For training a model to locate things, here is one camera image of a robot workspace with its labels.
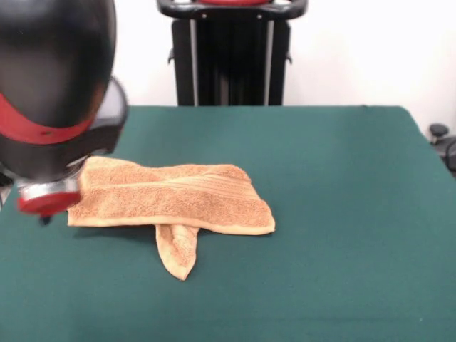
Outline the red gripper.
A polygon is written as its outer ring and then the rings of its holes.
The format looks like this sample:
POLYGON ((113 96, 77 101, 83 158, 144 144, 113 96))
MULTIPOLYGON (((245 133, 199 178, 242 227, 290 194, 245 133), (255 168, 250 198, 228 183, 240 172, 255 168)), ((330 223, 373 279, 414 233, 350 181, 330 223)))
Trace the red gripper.
POLYGON ((39 224, 45 227, 51 223, 53 215, 65 212, 80 200, 80 192, 56 192, 32 199, 20 196, 17 203, 21 212, 40 216, 39 224))

